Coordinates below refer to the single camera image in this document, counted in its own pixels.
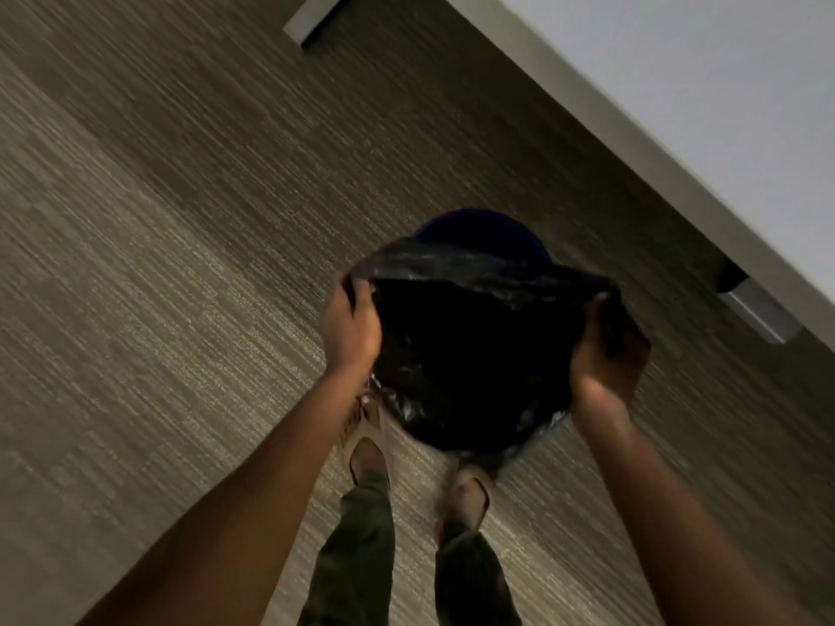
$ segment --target hand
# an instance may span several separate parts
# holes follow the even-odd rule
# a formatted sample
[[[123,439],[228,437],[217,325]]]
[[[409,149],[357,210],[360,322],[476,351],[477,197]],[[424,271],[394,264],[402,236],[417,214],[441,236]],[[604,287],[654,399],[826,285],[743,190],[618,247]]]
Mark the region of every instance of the hand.
[[[380,318],[371,300],[370,283],[353,280],[355,304],[352,308],[342,287],[344,280],[343,274],[334,279],[331,299],[321,316],[327,373],[348,371],[357,373],[364,381],[380,354]]]
[[[626,409],[650,358],[650,341],[628,316],[621,350],[611,358],[606,355],[600,314],[607,298],[598,294],[589,304],[585,333],[571,357],[571,412],[579,419],[590,413],[628,418]]]

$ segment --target gray furniture leg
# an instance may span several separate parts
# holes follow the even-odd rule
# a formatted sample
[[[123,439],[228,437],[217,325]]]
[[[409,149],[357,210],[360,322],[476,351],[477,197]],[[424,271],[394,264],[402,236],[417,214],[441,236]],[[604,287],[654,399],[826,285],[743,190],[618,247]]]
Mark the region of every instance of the gray furniture leg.
[[[311,33],[316,30],[322,21],[337,7],[342,0],[305,0],[296,15],[284,26],[284,31],[290,39],[304,47],[305,42]]]

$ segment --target plastic bag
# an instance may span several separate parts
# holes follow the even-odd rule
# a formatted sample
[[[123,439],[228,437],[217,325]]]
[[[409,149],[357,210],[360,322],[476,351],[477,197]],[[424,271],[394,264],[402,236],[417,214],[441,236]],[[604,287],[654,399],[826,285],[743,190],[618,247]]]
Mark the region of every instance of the plastic bag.
[[[412,238],[351,276],[372,283],[382,347],[371,382],[386,409],[420,442],[497,464],[565,416],[585,305],[610,293],[607,349],[625,319],[606,277]]]

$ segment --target person's right arm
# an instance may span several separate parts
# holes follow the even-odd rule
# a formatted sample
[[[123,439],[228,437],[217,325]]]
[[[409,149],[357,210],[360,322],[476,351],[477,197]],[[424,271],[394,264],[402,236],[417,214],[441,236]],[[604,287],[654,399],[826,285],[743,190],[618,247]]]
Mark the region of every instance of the person's right arm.
[[[632,423],[627,405],[649,358],[631,326],[609,358],[600,334],[603,299],[590,306],[571,363],[572,417],[623,519],[667,624],[806,624],[788,597],[765,582],[693,492]]]

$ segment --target pant leg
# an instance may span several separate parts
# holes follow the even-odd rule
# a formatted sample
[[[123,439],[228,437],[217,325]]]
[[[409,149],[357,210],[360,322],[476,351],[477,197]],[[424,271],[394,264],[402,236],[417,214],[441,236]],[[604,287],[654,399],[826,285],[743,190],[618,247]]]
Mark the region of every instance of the pant leg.
[[[319,551],[300,626],[388,624],[394,521],[386,477],[368,474],[341,501],[342,518]]]
[[[461,518],[444,522],[435,556],[435,609],[441,626],[522,623],[493,548]]]

